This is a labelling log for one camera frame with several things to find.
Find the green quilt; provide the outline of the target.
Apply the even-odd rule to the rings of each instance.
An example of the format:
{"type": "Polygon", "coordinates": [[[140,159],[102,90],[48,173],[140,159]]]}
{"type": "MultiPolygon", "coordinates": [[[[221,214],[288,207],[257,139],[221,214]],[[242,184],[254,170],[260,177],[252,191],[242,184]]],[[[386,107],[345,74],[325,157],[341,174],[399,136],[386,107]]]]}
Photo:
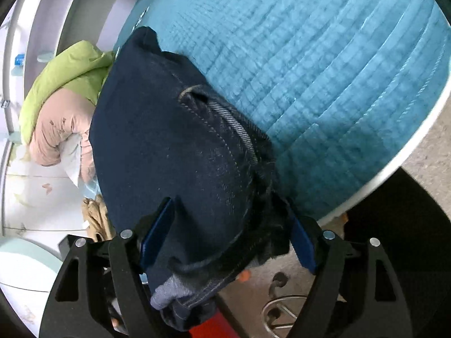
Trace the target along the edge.
{"type": "Polygon", "coordinates": [[[96,105],[115,60],[115,52],[101,51],[89,41],[79,41],[55,56],[28,91],[19,121],[21,140],[30,143],[44,102],[60,88],[68,88],[96,105]]]}

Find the tan folded trousers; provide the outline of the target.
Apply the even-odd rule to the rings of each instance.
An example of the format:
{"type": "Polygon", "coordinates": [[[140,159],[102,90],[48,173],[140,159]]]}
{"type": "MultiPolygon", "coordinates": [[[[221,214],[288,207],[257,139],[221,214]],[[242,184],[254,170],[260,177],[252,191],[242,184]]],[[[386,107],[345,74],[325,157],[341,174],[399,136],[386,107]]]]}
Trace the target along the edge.
{"type": "Polygon", "coordinates": [[[83,221],[86,223],[86,232],[94,242],[112,240],[115,229],[112,226],[105,201],[101,195],[94,199],[84,198],[82,202],[83,221]]]}

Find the white pillow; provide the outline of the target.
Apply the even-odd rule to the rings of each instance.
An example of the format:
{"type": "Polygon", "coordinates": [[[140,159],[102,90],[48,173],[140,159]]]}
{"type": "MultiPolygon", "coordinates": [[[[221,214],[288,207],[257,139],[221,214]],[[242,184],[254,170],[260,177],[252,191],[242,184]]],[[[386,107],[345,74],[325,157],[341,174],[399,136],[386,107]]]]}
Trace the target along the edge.
{"type": "Polygon", "coordinates": [[[61,166],[75,187],[79,187],[83,182],[80,175],[81,140],[79,134],[71,134],[59,145],[61,166]]]}

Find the pink quilt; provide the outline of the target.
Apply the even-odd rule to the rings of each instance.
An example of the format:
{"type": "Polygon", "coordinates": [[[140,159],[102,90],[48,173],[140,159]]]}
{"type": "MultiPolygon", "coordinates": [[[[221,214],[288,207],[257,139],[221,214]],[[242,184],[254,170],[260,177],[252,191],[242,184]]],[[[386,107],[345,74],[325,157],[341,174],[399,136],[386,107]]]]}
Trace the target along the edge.
{"type": "Polygon", "coordinates": [[[61,162],[59,146],[71,135],[81,136],[79,175],[84,182],[95,174],[89,129],[95,106],[82,95],[68,88],[55,91],[42,106],[29,144],[30,156],[41,166],[55,166],[61,162]]]}

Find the mint green bed frame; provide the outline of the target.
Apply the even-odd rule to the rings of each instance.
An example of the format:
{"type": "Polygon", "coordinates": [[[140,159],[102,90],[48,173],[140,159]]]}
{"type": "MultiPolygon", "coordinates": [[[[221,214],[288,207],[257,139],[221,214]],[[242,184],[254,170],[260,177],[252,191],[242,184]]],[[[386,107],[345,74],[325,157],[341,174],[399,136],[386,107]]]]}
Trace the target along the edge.
{"type": "Polygon", "coordinates": [[[1,287],[50,292],[61,266],[58,257],[29,240],[1,237],[1,287]]]}

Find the teal quilted mattress cover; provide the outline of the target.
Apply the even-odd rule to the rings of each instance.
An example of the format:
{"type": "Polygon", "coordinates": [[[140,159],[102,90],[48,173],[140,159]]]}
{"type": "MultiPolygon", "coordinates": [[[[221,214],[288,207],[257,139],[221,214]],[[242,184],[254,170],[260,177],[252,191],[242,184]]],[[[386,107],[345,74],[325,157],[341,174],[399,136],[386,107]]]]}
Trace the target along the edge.
{"type": "Polygon", "coordinates": [[[436,0],[139,0],[118,54],[141,27],[268,137],[279,195],[315,220],[398,163],[450,80],[436,0]]]}

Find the blue box on shelf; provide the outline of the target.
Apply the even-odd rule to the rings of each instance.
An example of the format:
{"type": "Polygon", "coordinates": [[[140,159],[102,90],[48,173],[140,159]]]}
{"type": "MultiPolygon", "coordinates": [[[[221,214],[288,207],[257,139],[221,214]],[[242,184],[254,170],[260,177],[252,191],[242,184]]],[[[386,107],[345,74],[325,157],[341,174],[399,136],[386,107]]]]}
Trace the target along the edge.
{"type": "Polygon", "coordinates": [[[17,54],[15,57],[15,66],[23,67],[25,64],[25,54],[17,54]]]}

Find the red orange garment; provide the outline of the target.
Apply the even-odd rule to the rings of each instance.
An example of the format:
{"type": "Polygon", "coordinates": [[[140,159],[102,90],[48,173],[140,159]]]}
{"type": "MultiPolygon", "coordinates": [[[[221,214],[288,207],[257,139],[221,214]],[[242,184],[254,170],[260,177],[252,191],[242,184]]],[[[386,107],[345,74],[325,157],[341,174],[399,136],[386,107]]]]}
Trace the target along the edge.
{"type": "Polygon", "coordinates": [[[221,293],[214,297],[214,315],[190,330],[192,338],[249,338],[249,334],[229,308],[221,293]]]}

